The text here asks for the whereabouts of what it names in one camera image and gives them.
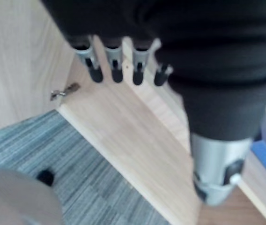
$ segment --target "wooden panel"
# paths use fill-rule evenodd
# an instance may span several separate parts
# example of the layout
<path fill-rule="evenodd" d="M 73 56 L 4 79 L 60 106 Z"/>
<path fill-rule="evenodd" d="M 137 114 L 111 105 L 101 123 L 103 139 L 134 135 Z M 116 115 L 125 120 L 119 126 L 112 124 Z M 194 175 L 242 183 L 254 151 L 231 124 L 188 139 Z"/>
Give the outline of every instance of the wooden panel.
<path fill-rule="evenodd" d="M 198 225 L 266 225 L 266 219 L 246 195 L 236 188 L 222 206 L 202 206 Z"/>
<path fill-rule="evenodd" d="M 193 190 L 191 156 L 128 85 L 131 64 L 123 63 L 126 81 L 116 84 L 102 49 L 100 60 L 104 82 L 96 84 L 75 59 L 69 82 L 82 88 L 59 112 L 168 221 L 196 224 L 201 203 Z"/>
<path fill-rule="evenodd" d="M 0 128 L 59 105 L 73 51 L 37 0 L 0 0 Z"/>
<path fill-rule="evenodd" d="M 124 53 L 129 59 L 132 54 L 131 43 L 125 40 L 124 44 Z M 128 85 L 182 146 L 190 152 L 188 122 L 183 110 L 182 98 L 167 85 L 154 86 L 153 74 L 155 68 L 156 64 L 153 62 L 153 57 L 151 57 L 148 69 L 145 72 L 146 82 L 138 89 L 134 88 L 131 81 L 128 82 Z M 243 181 L 239 183 L 239 186 L 266 218 L 266 169 L 252 152 L 249 153 L 246 160 Z"/>
<path fill-rule="evenodd" d="M 82 89 L 67 97 L 59 112 L 168 221 L 194 224 L 200 202 L 191 183 L 188 123 L 180 97 L 167 86 L 153 85 L 155 63 L 151 61 L 145 82 L 133 85 L 129 42 L 124 45 L 121 84 L 112 81 L 103 50 L 97 49 L 104 83 L 92 83 L 75 60 L 69 83 L 79 81 Z M 266 169 L 253 153 L 239 186 L 266 218 Z"/>

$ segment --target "light wood surface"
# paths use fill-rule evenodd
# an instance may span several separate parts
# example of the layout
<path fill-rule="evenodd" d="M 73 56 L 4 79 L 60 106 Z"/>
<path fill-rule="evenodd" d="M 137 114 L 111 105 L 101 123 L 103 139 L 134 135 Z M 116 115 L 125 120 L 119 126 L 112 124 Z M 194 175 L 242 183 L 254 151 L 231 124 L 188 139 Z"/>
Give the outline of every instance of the light wood surface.
<path fill-rule="evenodd" d="M 82 88 L 59 112 L 171 224 L 195 225 L 201 203 L 193 190 L 190 154 L 128 85 L 132 65 L 123 63 L 126 81 L 115 84 L 100 52 L 104 82 L 91 82 L 75 59 L 69 82 Z"/>
<path fill-rule="evenodd" d="M 180 97 L 167 86 L 153 86 L 154 63 L 146 71 L 145 82 L 133 85 L 130 53 L 126 52 L 130 42 L 124 46 L 125 79 L 121 84 L 112 81 L 99 44 L 96 49 L 104 82 L 91 82 L 86 69 L 75 59 L 68 82 L 79 82 L 82 88 L 65 99 L 59 112 L 168 221 L 174 225 L 196 224 L 201 204 L 192 187 L 188 124 Z M 260 216 L 256 208 L 266 218 L 266 169 L 252 153 L 240 188 L 248 199 L 240 192 L 228 199 L 222 210 L 228 214 L 228 221 L 234 223 L 229 216 L 234 207 L 248 212 L 239 218 L 244 224 L 255 224 Z M 242 200 L 238 206 L 236 196 Z M 218 224 L 226 218 L 217 220 L 218 213 L 209 210 L 204 215 L 202 220 L 199 218 L 201 223 L 213 218 L 209 224 Z"/>
<path fill-rule="evenodd" d="M 223 205 L 215 208 L 203 205 L 198 225 L 266 225 L 266 219 L 236 188 Z"/>
<path fill-rule="evenodd" d="M 130 55 L 130 43 L 125 41 L 125 46 L 125 54 Z M 154 86 L 154 70 L 155 64 L 150 64 L 145 72 L 146 82 L 139 89 L 131 87 L 183 148 L 190 152 L 188 122 L 183 111 L 182 99 L 167 85 Z M 245 164 L 243 181 L 239 183 L 239 187 L 266 218 L 266 169 L 252 152 L 249 153 Z"/>
<path fill-rule="evenodd" d="M 56 108 L 73 55 L 38 0 L 0 0 L 0 128 Z"/>

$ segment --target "floor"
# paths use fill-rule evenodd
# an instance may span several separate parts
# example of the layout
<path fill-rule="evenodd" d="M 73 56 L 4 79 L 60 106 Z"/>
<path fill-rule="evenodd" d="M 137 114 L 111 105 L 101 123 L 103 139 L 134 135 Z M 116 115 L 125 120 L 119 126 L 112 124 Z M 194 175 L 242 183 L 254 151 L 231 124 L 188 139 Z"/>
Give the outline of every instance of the floor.
<path fill-rule="evenodd" d="M 66 225 L 169 224 L 56 111 L 0 130 L 0 167 L 54 170 Z"/>

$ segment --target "gray object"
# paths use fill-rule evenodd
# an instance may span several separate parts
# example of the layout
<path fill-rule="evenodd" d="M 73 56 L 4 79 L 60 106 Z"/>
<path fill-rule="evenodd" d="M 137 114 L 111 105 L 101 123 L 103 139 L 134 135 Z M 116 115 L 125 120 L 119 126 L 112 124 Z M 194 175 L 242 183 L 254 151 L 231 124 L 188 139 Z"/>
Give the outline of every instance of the gray object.
<path fill-rule="evenodd" d="M 222 203 L 241 179 L 251 138 L 238 141 L 219 141 L 191 134 L 193 183 L 204 203 Z"/>

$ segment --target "cabinet hinge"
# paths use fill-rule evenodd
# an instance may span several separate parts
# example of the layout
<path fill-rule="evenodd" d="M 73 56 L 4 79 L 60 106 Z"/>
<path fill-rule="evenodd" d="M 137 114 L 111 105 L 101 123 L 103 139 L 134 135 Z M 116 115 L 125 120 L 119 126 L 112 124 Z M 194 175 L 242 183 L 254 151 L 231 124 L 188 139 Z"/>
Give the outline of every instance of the cabinet hinge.
<path fill-rule="evenodd" d="M 80 85 L 78 83 L 72 83 L 64 91 L 52 90 L 50 100 L 53 101 L 53 100 L 57 99 L 58 96 L 65 97 L 65 96 L 77 91 L 79 88 L 80 88 Z"/>

